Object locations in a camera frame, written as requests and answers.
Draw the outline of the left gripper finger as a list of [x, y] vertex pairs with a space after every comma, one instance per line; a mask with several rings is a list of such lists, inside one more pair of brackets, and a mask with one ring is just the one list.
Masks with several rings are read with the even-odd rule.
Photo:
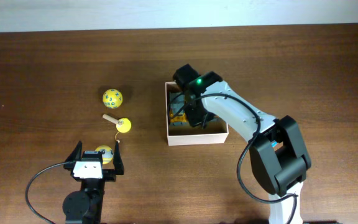
[[114, 170], [115, 170], [116, 174], [124, 174], [124, 164], [121, 159], [121, 152], [120, 152], [118, 140], [115, 141], [113, 165], [114, 165]]
[[77, 145], [75, 146], [74, 150], [70, 153], [70, 155], [66, 158], [66, 162], [73, 162], [78, 161], [81, 158], [82, 152], [82, 142], [78, 141]]

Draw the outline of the yellow grey toy truck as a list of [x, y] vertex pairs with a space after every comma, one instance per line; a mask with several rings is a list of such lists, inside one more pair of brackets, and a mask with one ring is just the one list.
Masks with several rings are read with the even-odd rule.
[[185, 105], [185, 96], [183, 93], [169, 93], [169, 125], [182, 126], [187, 123], [187, 117], [182, 108]]

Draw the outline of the yellow ball blue letters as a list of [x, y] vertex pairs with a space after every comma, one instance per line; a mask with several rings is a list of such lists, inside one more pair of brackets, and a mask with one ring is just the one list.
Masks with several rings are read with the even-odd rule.
[[106, 107], [116, 109], [123, 102], [122, 93], [116, 89], [108, 89], [103, 94], [103, 103]]

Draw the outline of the yellow grey toy loader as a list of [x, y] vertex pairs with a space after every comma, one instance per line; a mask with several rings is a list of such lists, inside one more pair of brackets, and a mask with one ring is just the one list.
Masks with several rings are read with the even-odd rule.
[[216, 115], [208, 115], [208, 117], [207, 117], [207, 119], [206, 119], [206, 121], [207, 122], [210, 122], [210, 121], [217, 121], [218, 120], [218, 116], [216, 116]]

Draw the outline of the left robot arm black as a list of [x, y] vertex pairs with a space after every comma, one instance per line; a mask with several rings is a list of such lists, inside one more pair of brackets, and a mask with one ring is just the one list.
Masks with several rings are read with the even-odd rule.
[[65, 223], [101, 223], [105, 183], [124, 175], [124, 164], [115, 141], [111, 151], [82, 151], [80, 141], [65, 160], [63, 168], [81, 183], [80, 190], [66, 196], [62, 210]]

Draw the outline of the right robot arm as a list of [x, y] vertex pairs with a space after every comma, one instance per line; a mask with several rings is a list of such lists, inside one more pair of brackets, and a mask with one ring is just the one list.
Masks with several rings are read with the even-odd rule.
[[[173, 80], [184, 97], [184, 105], [168, 117], [185, 113], [193, 128], [204, 127], [213, 116], [221, 118], [247, 143], [236, 168], [242, 190], [269, 205], [269, 223], [303, 223], [300, 194], [311, 158], [298, 123], [290, 116], [278, 119], [257, 109], [215, 72], [200, 75], [186, 64], [175, 71]], [[268, 193], [267, 200], [251, 193], [242, 180], [246, 155], [250, 156], [256, 181]]]

